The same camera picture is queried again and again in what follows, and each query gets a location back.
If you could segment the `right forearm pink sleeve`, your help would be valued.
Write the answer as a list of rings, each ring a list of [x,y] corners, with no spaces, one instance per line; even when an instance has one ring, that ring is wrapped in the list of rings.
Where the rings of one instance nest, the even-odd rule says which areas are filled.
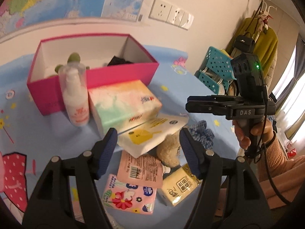
[[[267,176],[265,166],[278,191],[288,201],[293,201],[304,182],[304,156],[287,159],[276,136],[267,147],[267,158],[258,163],[258,179],[271,209],[282,207],[285,204],[275,194]]]

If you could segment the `right hand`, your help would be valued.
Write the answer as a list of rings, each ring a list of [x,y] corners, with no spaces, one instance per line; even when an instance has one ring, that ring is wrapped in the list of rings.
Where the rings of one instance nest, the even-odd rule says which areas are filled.
[[[244,131],[239,126],[239,123],[236,120],[232,121],[232,125],[234,126],[234,131],[239,142],[239,145],[242,149],[246,150],[251,144],[251,140],[244,134]],[[268,144],[271,142],[272,138],[274,137],[274,131],[272,127],[272,123],[267,119],[266,124],[264,126],[264,122],[260,122],[256,124],[251,129],[251,134],[253,136],[261,136],[262,135],[262,142]]]

